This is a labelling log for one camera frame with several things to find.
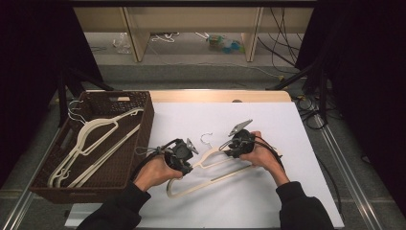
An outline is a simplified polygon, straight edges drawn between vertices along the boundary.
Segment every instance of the person's left hand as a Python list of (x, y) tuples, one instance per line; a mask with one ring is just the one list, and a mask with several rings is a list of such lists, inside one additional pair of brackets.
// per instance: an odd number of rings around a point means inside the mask
[(171, 169), (165, 162), (164, 155), (158, 155), (147, 162), (140, 170), (134, 184), (146, 192), (150, 187), (160, 185), (169, 179), (182, 178), (180, 171)]

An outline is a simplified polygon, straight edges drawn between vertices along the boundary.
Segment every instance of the person's right hand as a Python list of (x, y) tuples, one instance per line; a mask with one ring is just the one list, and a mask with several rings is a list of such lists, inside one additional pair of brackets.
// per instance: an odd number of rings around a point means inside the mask
[[(260, 131), (253, 131), (252, 133), (256, 135), (255, 140), (257, 142), (266, 145), (266, 143), (258, 138), (261, 137)], [(264, 167), (272, 174), (278, 186), (289, 182), (289, 178), (284, 172), (283, 167), (278, 163), (272, 152), (259, 144), (255, 144), (254, 149), (250, 153), (240, 155), (239, 159), (250, 161), (253, 163), (253, 166)]]

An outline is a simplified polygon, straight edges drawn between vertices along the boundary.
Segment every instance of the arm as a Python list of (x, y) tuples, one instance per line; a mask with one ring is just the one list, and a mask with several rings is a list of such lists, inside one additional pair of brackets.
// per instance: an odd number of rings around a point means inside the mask
[[(253, 133), (260, 137), (259, 131)], [(260, 138), (256, 138), (256, 141), (263, 143)], [(320, 200), (306, 196), (299, 182), (290, 182), (283, 167), (268, 149), (255, 145), (252, 152), (239, 158), (252, 162), (254, 166), (264, 167), (274, 178), (282, 203), (281, 229), (334, 229)]]
[(140, 209), (150, 199), (147, 190), (169, 179), (180, 177), (182, 173), (168, 167), (163, 155), (154, 157), (141, 168), (132, 183), (119, 195), (107, 199), (77, 229), (134, 229), (141, 221)]

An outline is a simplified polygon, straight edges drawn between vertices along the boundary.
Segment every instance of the cable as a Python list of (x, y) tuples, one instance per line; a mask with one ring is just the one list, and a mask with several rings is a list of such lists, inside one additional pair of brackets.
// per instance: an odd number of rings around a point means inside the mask
[(296, 57), (296, 55), (294, 54), (294, 52), (292, 51), (292, 49), (290, 48), (291, 46), (289, 45), (289, 41), (288, 41), (288, 39), (287, 39), (286, 27), (285, 27), (285, 25), (284, 25), (284, 8), (282, 8), (282, 21), (281, 21), (281, 25), (278, 23), (278, 20), (277, 20), (275, 14), (274, 14), (272, 8), (270, 8), (270, 10), (271, 10), (272, 16), (274, 17), (275, 23), (277, 24), (278, 30), (279, 30), (278, 36), (277, 36), (277, 40), (278, 40), (279, 35), (282, 35), (282, 37), (284, 38), (284, 40), (285, 40), (285, 42), (286, 42), (286, 44), (287, 44), (287, 47), (288, 47), (288, 50), (289, 50), (289, 54), (290, 54), (290, 56), (292, 57), (293, 61), (295, 61), (295, 59), (297, 59), (297, 57)]
[(211, 65), (211, 66), (228, 66), (228, 65), (232, 65), (232, 66), (238, 66), (238, 67), (243, 67), (243, 68), (247, 68), (247, 69), (254, 69), (254, 70), (259, 70), (261, 71), (263, 74), (268, 75), (270, 77), (273, 78), (277, 78), (279, 79), (280, 76), (277, 75), (273, 75), (271, 73), (268, 73), (258, 67), (252, 67), (252, 66), (245, 66), (245, 65), (240, 65), (240, 64), (235, 64), (235, 63), (210, 63), (210, 62), (198, 62), (198, 63), (183, 63), (183, 62), (177, 62), (177, 63), (169, 63), (164, 61), (161, 56), (155, 51), (155, 49), (152, 48), (152, 46), (148, 43), (147, 44), (149, 49), (166, 65)]
[[(259, 138), (261, 141), (263, 141), (263, 143), (256, 141), (255, 140), (256, 138)], [(253, 149), (247, 149), (246, 147), (244, 147), (244, 145), (242, 145), (242, 144), (248, 144), (248, 143), (257, 144), (257, 145), (260, 145), (260, 146), (266, 148), (267, 150), (269, 150), (274, 155), (277, 162), (284, 169), (283, 163), (281, 161), (281, 157), (278, 155), (278, 153), (274, 150), (274, 148), (271, 145), (269, 145), (262, 137), (259, 137), (259, 136), (254, 136), (254, 140), (252, 139), (252, 137), (250, 137), (250, 138), (248, 138), (248, 137), (247, 138), (244, 138), (244, 137), (233, 138), (233, 139), (227, 141), (226, 143), (224, 143), (223, 145), (221, 145), (218, 148), (218, 150), (223, 150), (225, 147), (229, 146), (230, 149), (237, 150), (238, 154), (230, 155), (227, 153), (227, 151), (229, 151), (229, 150), (225, 150), (224, 152), (226, 152), (227, 155), (233, 156), (234, 158), (236, 158), (236, 157), (239, 157), (241, 154), (249, 153), (250, 151), (253, 150)]]
[(258, 37), (258, 41), (265, 47), (266, 50), (270, 51), (273, 55), (278, 56), (278, 58), (286, 61), (288, 64), (290, 64), (291, 66), (295, 66), (295, 63), (291, 62), (290, 60), (286, 59), (285, 57), (283, 57), (282, 55), (276, 53), (273, 49), (269, 48), (268, 46), (266, 46), (262, 40)]
[(142, 162), (140, 162), (140, 164), (138, 164), (137, 168), (135, 168), (134, 172), (131, 174), (130, 179), (134, 180), (143, 166), (145, 166), (155, 156), (157, 156), (159, 154), (163, 154), (162, 153), (163, 150), (165, 150), (168, 146), (170, 146), (171, 144), (173, 144), (177, 141), (179, 141), (179, 139), (174, 139), (174, 140), (168, 142), (166, 145), (156, 148), (155, 151), (153, 151), (150, 155), (148, 155), (146, 158), (144, 158), (144, 160)]
[(272, 37), (272, 35), (271, 35), (270, 33), (268, 33), (268, 35), (269, 35), (269, 37), (271, 37), (271, 39), (272, 39), (273, 41), (277, 42), (277, 43), (280, 44), (281, 46), (285, 46), (285, 47), (288, 47), (288, 48), (294, 49), (294, 50), (299, 50), (299, 49), (296, 48), (296, 47), (292, 47), (292, 46), (289, 46), (289, 45), (286, 45), (286, 44), (283, 44), (283, 43), (277, 41), (274, 37)]
[(299, 36), (299, 34), (296, 34), (298, 36), (298, 38), (301, 40), (301, 42), (303, 42), (304, 40)]
[(340, 193), (338, 192), (338, 187), (337, 184), (335, 183), (334, 178), (332, 177), (331, 173), (329, 172), (329, 170), (327, 169), (325, 163), (323, 163), (323, 161), (320, 159), (320, 157), (317, 154), (314, 154), (316, 156), (316, 159), (319, 161), (319, 163), (322, 165), (322, 167), (325, 169), (329, 179), (331, 180), (331, 183), (334, 187), (335, 190), (335, 194), (337, 194), (337, 201), (338, 201), (338, 213), (344, 218), (343, 216), (343, 207), (342, 207), (342, 202), (341, 202), (341, 196)]
[(312, 118), (312, 117), (314, 117), (314, 116), (316, 116), (316, 115), (318, 115), (320, 113), (320, 111), (318, 109), (315, 109), (316, 104), (311, 99), (308, 99), (308, 101), (310, 102), (310, 106), (308, 108), (303, 108), (301, 106), (300, 102), (304, 100), (304, 97), (301, 97), (301, 98), (297, 97), (296, 100), (299, 100), (298, 102), (295, 103), (295, 105), (298, 108), (298, 111), (299, 112), (305, 112), (305, 113), (302, 113), (302, 114), (300, 113), (300, 115), (301, 115), (301, 117), (305, 116), (302, 119), (302, 122), (305, 122), (305, 124), (307, 125), (308, 128), (317, 130), (317, 129), (324, 128), (328, 124), (328, 122), (325, 121), (325, 119), (323, 117), (320, 117), (320, 119), (323, 121), (322, 125), (321, 126), (312, 126), (309, 123), (310, 118)]

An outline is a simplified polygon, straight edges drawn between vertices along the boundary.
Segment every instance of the hand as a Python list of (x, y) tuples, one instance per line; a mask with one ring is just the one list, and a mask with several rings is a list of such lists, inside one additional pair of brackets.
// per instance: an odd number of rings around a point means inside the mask
[[(257, 142), (266, 145), (266, 143), (258, 138), (261, 137), (260, 131), (253, 131), (252, 133), (256, 135), (255, 140)], [(250, 161), (253, 163), (253, 166), (264, 167), (272, 174), (272, 177), (274, 177), (274, 180), (278, 186), (289, 182), (289, 178), (284, 172), (283, 167), (278, 163), (272, 152), (259, 144), (255, 144), (254, 149), (250, 153), (242, 154), (239, 159)]]
[(171, 169), (165, 162), (164, 155), (158, 155), (148, 161), (140, 170), (134, 184), (146, 192), (150, 187), (160, 185), (169, 179), (181, 178), (183, 174)]

